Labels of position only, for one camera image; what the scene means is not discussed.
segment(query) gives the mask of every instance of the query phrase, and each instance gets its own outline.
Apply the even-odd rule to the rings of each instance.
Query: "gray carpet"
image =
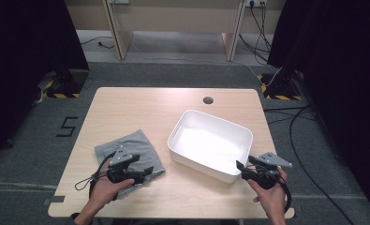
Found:
[[[264,109],[302,107],[303,100],[271,100],[262,96],[258,79],[247,67],[208,65],[107,64],[90,63],[90,74],[78,98],[44,98],[33,107],[13,137],[13,147],[0,150],[0,224],[63,224],[62,219],[48,216],[48,200],[58,185],[71,149],[81,129],[98,87],[213,87],[253,88],[258,90]],[[272,73],[270,67],[253,67],[257,74]],[[292,126],[291,147],[289,125],[299,110],[266,112],[277,154],[292,162],[289,189],[296,216],[288,224],[348,224],[339,210],[307,177],[304,168],[337,203],[354,224],[370,224],[370,204],[348,168],[335,158],[312,109],[306,109]],[[70,137],[61,129],[75,127]],[[11,183],[22,184],[14,187]],[[245,224],[269,224],[267,220],[246,220]]]

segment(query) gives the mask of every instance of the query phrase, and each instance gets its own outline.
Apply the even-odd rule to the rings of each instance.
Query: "person's right hand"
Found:
[[[285,181],[288,175],[281,168],[278,168],[281,176]],[[285,192],[284,189],[277,183],[270,189],[264,189],[259,184],[251,179],[247,180],[250,187],[252,187],[258,194],[254,199],[254,203],[260,203],[266,212],[267,217],[272,224],[285,224]]]

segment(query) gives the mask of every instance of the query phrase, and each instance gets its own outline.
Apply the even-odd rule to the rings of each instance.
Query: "folded gray towel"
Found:
[[[143,185],[154,181],[157,177],[161,176],[165,169],[159,160],[158,154],[155,151],[155,148],[149,142],[147,137],[141,130],[136,131],[135,133],[129,134],[125,137],[119,138],[112,142],[103,143],[95,147],[96,157],[99,163],[109,154],[116,152],[118,150],[124,150],[131,155],[140,155],[141,158],[139,161],[133,162],[129,165],[128,170],[132,172],[142,172],[144,169],[149,167],[153,168],[153,173],[148,175],[144,180],[143,184],[136,186],[128,187],[121,190],[118,193],[117,199],[124,197],[126,194],[133,192]]]

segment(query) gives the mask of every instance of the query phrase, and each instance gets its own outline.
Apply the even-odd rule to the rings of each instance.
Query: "hand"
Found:
[[[106,169],[109,167],[109,162],[107,161],[102,168]],[[89,224],[94,216],[102,209],[106,204],[110,203],[113,197],[124,188],[131,186],[135,180],[127,179],[120,183],[112,183],[106,175],[106,172],[102,172],[101,176],[92,190],[91,197],[88,203],[83,207],[80,214],[74,219],[76,224]]]
[[[287,174],[278,168],[281,176],[287,181]],[[254,199],[254,203],[260,203],[266,212],[267,217],[272,224],[285,224],[285,192],[279,184],[275,184],[270,189],[264,189],[258,185],[257,182],[249,179],[247,180],[250,187],[252,187],[258,194]]]

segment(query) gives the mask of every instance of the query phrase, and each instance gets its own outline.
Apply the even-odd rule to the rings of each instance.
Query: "white container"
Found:
[[[252,132],[216,116],[186,111],[173,129],[168,147],[173,160],[225,183],[234,183],[240,171],[236,160],[248,161]]]

